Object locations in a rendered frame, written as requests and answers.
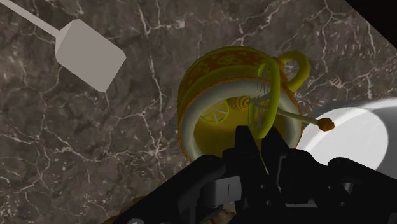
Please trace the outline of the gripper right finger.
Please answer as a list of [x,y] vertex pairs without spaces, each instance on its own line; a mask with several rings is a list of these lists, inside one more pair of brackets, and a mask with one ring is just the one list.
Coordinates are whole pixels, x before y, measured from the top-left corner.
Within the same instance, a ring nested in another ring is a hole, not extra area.
[[290,148],[275,127],[263,159],[294,224],[397,224],[397,179],[344,157],[323,165]]

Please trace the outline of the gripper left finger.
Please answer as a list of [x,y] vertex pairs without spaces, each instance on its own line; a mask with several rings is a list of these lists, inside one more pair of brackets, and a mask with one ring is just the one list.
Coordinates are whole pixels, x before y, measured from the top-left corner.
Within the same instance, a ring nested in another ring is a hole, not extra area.
[[229,224],[260,224],[266,213],[266,171],[247,126],[222,157],[202,155],[119,214],[113,224],[205,224],[225,204],[237,214]]

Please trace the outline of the yellow ornate teacup with lemon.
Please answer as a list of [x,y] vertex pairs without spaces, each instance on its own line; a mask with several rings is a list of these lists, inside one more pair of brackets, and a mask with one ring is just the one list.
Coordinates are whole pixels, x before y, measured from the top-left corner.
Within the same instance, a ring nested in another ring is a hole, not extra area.
[[329,118],[302,115],[294,93],[309,77],[310,64],[299,51],[272,57],[254,48],[227,46],[197,59],[185,72],[177,96],[177,134],[189,161],[202,155],[221,157],[247,126],[260,148],[275,127],[290,148],[297,147],[304,124],[323,132]]

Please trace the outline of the grey spatula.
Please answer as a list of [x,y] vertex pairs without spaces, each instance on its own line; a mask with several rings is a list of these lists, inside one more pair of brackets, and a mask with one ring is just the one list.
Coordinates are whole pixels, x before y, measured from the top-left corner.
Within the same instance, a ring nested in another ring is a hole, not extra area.
[[60,30],[11,0],[0,3],[55,38],[57,62],[98,92],[105,92],[125,62],[123,50],[80,19]]

